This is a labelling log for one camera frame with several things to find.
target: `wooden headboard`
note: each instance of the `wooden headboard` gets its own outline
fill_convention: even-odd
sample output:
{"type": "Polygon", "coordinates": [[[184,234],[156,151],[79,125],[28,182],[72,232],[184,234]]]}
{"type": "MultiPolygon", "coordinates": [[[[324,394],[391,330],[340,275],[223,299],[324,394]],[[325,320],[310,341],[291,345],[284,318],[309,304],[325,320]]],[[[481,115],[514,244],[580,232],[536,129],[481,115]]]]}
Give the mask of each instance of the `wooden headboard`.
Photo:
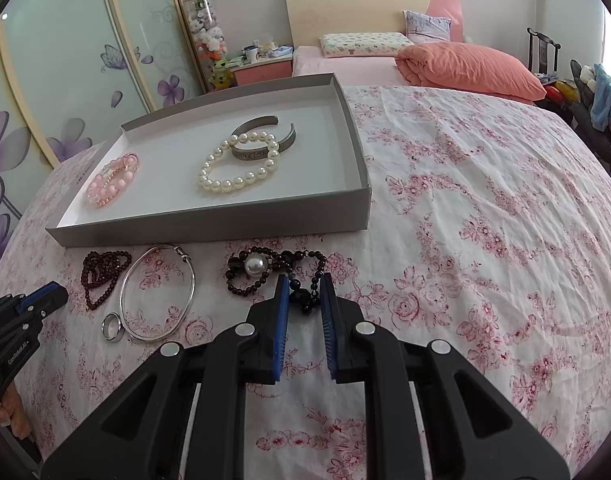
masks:
{"type": "Polygon", "coordinates": [[[318,45],[332,32],[403,32],[403,10],[453,20],[452,41],[463,41],[460,0],[286,0],[294,47],[318,45]]]}

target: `pink drawer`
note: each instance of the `pink drawer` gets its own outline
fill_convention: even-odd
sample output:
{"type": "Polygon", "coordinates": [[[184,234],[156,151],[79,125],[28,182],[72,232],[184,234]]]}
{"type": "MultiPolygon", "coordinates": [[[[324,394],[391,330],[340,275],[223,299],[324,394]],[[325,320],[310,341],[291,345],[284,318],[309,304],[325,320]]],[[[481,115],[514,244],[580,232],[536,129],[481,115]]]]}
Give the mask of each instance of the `pink drawer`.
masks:
{"type": "Polygon", "coordinates": [[[236,82],[239,86],[270,81],[272,79],[282,79],[292,76],[292,62],[279,61],[265,65],[254,66],[237,70],[234,72],[236,82]]]}

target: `pink bedsheet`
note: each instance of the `pink bedsheet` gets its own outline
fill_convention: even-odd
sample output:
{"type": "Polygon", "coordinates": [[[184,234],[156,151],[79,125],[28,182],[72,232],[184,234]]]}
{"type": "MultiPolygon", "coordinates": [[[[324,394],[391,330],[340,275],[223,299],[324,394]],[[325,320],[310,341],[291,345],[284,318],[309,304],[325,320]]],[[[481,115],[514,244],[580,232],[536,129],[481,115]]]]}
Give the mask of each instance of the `pink bedsheet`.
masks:
{"type": "MultiPolygon", "coordinates": [[[[198,282],[170,339],[212,341],[272,293],[268,283],[247,298],[229,294],[232,253],[321,250],[339,295],[402,340],[450,341],[579,470],[611,429],[609,176],[559,117],[536,107],[409,86],[345,91],[373,186],[367,231],[183,244],[198,282]]],[[[80,270],[92,248],[63,249],[44,229],[96,149],[54,170],[0,261],[0,296],[50,280],[70,293],[17,378],[46,456],[159,346],[103,341],[117,291],[87,311],[80,270]]],[[[143,287],[167,286],[166,258],[147,265],[143,287]]],[[[303,267],[301,280],[313,272],[303,267]]],[[[172,322],[170,304],[149,308],[172,322]]],[[[139,330],[160,333],[148,312],[139,330]]],[[[319,314],[291,312],[287,333],[281,381],[248,384],[247,475],[364,480],[363,386],[330,381],[319,314]]]]}
{"type": "Polygon", "coordinates": [[[318,46],[300,46],[293,62],[292,75],[335,73],[343,86],[410,86],[394,57],[325,58],[318,46]]]}

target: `white pillow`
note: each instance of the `white pillow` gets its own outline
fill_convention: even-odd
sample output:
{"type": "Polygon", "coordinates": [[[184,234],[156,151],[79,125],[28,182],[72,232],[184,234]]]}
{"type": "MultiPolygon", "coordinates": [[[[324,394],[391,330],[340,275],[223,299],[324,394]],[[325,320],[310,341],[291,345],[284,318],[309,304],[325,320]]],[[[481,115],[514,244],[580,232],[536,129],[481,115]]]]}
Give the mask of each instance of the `white pillow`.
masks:
{"type": "Polygon", "coordinates": [[[404,10],[405,36],[414,43],[450,41],[450,18],[435,18],[413,10],[404,10]]]}
{"type": "Polygon", "coordinates": [[[411,44],[400,32],[350,32],[326,34],[321,38],[324,57],[394,57],[411,44]]]}

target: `pink beaded bracelet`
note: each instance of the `pink beaded bracelet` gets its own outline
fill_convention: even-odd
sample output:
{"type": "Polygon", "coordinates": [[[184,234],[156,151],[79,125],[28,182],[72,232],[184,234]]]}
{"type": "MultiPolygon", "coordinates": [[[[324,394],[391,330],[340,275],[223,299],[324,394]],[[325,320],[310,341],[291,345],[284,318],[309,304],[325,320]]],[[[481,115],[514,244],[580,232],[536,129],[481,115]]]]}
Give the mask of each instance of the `pink beaded bracelet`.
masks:
{"type": "Polygon", "coordinates": [[[90,182],[86,194],[92,205],[103,207],[115,198],[134,179],[139,169],[136,153],[127,153],[103,166],[90,182]]]}

